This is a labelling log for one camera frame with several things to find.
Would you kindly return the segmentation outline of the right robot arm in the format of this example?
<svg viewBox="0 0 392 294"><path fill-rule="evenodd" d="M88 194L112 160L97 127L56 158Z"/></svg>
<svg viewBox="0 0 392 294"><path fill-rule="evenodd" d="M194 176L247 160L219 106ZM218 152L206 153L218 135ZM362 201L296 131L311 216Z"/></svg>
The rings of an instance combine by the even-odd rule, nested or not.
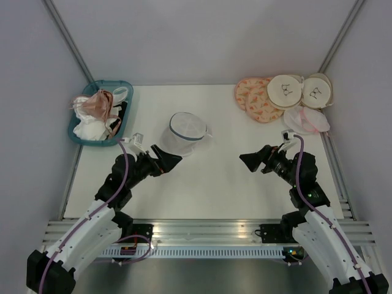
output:
<svg viewBox="0 0 392 294"><path fill-rule="evenodd" d="M330 293L387 293L386 277L367 266L341 228L317 182L315 156L300 151L288 159L286 153L282 146L266 145L256 153L239 156L251 172L263 164L263 174L273 172L290 185L296 211L282 216L278 230L281 238L295 241L305 250Z"/></svg>

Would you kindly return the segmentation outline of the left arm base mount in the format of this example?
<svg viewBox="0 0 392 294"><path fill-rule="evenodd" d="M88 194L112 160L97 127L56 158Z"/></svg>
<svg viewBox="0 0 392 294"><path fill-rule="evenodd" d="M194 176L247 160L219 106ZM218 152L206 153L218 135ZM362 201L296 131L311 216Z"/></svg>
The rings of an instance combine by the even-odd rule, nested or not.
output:
<svg viewBox="0 0 392 294"><path fill-rule="evenodd" d="M153 224L133 224L131 235L136 235L130 239L130 243L134 244L148 244L153 237Z"/></svg>

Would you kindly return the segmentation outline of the white mesh laundry bag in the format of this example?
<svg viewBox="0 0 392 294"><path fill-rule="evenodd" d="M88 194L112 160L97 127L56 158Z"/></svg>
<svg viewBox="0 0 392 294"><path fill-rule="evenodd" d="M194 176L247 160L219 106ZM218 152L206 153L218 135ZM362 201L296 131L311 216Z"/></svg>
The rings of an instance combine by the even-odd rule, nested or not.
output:
<svg viewBox="0 0 392 294"><path fill-rule="evenodd" d="M177 112L160 137L159 147L177 156L189 156L197 148L207 147L213 136L207 123L189 112Z"/></svg>

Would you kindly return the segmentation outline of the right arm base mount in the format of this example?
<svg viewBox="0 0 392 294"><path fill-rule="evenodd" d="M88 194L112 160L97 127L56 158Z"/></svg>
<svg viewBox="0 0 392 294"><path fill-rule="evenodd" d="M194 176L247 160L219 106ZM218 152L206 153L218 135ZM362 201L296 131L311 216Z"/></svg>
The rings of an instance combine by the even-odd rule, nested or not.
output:
<svg viewBox="0 0 392 294"><path fill-rule="evenodd" d="M279 224L260 224L254 233L263 244L288 244Z"/></svg>

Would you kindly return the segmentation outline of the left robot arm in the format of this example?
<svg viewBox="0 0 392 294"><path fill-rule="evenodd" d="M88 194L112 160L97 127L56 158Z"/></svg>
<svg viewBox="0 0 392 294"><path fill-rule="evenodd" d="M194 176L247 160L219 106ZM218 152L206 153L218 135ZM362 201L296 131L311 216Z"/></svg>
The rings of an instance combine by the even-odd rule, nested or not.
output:
<svg viewBox="0 0 392 294"><path fill-rule="evenodd" d="M132 189L147 177L172 171L182 157L152 145L149 152L122 152L84 215L51 247L27 259L26 286L35 293L72 293L82 272L110 245L134 235L133 219L122 212Z"/></svg>

